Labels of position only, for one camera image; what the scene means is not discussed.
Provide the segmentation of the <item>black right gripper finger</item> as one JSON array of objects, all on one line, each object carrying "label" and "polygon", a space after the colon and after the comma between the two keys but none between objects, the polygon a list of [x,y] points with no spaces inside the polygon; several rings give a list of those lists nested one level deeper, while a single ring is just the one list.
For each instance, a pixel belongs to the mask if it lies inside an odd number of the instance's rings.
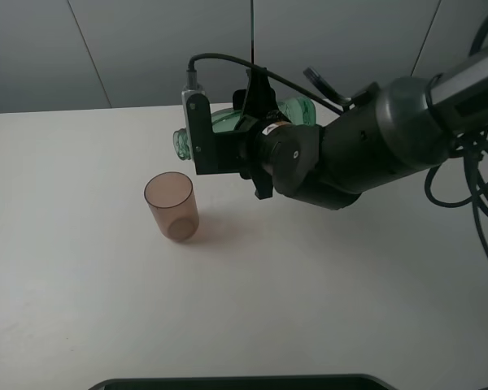
[{"label": "black right gripper finger", "polygon": [[261,71],[247,69],[247,87],[233,93],[233,110],[239,113],[234,130],[244,128],[244,123],[265,121],[277,110],[276,93],[269,84],[268,76]]}]

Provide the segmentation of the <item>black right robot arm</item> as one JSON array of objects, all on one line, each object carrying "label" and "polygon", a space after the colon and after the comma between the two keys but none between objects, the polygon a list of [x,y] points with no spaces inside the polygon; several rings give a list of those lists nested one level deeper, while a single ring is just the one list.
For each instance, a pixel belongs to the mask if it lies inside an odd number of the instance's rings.
[{"label": "black right robot arm", "polygon": [[437,167],[488,128],[488,48],[432,79],[404,77],[326,126],[245,118],[235,151],[255,194],[339,210],[362,193]]}]

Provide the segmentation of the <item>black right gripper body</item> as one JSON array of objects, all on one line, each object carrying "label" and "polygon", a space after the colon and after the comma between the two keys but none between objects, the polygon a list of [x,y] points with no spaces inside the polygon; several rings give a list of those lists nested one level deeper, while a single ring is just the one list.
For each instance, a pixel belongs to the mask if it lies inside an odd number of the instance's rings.
[{"label": "black right gripper body", "polygon": [[279,110],[269,111],[265,116],[254,117],[245,114],[237,123],[237,129],[244,134],[239,144],[242,167],[239,174],[244,180],[251,180],[255,186],[255,196],[259,200],[272,197],[273,182],[269,160],[274,149],[274,141],[267,141],[264,130],[269,125],[291,124]]}]

